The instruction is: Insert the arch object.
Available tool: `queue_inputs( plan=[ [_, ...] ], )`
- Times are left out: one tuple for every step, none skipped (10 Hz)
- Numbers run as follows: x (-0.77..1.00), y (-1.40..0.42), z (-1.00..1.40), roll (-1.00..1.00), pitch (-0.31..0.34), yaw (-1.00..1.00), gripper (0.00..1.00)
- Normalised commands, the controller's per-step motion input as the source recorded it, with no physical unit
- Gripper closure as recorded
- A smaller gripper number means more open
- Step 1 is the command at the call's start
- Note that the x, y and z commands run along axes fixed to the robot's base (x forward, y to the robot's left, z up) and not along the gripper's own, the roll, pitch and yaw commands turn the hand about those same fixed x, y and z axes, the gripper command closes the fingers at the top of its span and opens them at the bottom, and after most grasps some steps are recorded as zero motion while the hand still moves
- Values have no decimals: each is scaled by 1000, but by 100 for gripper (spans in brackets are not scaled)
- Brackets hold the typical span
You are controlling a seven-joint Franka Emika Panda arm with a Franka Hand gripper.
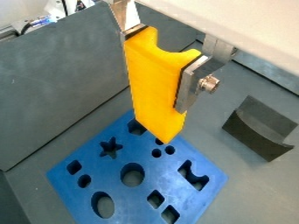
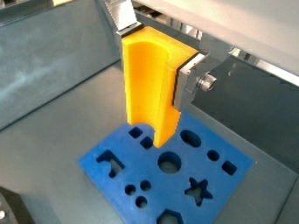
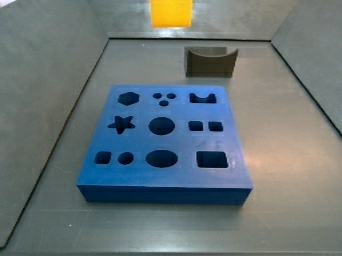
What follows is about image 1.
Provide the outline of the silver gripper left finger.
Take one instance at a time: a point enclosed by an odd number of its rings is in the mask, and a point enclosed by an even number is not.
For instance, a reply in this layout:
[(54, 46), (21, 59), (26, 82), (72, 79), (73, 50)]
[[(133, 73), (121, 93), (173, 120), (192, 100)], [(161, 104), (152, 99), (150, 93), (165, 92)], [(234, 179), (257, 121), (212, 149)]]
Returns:
[(146, 25), (141, 23), (134, 0), (104, 0), (116, 19), (120, 30), (120, 41), (125, 42)]

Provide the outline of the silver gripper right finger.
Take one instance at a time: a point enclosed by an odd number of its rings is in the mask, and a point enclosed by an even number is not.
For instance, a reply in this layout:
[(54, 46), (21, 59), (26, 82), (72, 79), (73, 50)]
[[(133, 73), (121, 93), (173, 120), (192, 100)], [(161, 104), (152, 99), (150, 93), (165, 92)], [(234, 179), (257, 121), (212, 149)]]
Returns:
[(194, 103), (201, 91), (212, 94), (220, 84), (212, 75), (236, 55), (237, 48), (225, 41), (205, 35), (202, 55), (181, 70), (173, 107), (182, 114)]

